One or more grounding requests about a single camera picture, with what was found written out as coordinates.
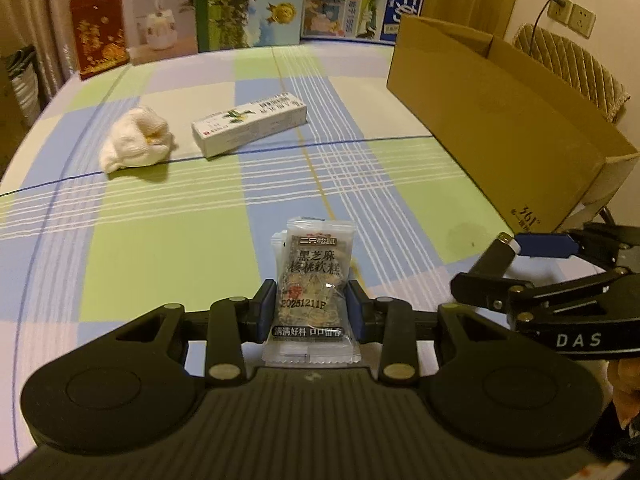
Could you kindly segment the person right hand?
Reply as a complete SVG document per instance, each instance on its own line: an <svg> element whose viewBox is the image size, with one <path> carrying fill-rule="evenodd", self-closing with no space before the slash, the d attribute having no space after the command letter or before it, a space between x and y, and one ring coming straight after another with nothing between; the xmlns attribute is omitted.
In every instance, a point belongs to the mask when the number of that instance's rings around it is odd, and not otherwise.
<svg viewBox="0 0 640 480"><path fill-rule="evenodd" d="M608 362L608 382L620 426L625 429L638 415L640 361L638 358Z"/></svg>

